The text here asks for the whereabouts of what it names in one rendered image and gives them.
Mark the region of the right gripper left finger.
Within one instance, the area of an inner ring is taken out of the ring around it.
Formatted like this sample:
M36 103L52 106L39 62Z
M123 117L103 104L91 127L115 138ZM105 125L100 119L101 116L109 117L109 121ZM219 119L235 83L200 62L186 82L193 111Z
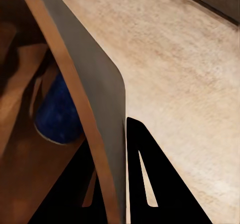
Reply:
M94 169L86 138L28 224L108 224L98 175L92 203L82 207Z

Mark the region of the trash can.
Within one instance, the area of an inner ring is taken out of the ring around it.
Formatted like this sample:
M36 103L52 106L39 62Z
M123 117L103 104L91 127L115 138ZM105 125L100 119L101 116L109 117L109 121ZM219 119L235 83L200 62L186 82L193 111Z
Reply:
M84 133L44 138L38 110L61 71ZM63 0L0 0L0 224L28 224L84 140L107 224L127 224L126 88L103 48Z

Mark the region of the can of soda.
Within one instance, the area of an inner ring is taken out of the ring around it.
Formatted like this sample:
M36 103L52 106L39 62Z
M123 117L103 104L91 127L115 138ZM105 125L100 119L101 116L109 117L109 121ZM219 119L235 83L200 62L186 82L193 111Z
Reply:
M61 71L37 111L35 128L50 142L72 145L84 129Z

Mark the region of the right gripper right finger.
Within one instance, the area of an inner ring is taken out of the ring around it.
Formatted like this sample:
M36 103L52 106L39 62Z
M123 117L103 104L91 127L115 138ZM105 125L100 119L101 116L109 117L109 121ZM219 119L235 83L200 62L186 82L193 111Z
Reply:
M126 118L130 224L213 224L145 124ZM147 202L141 154L158 206Z

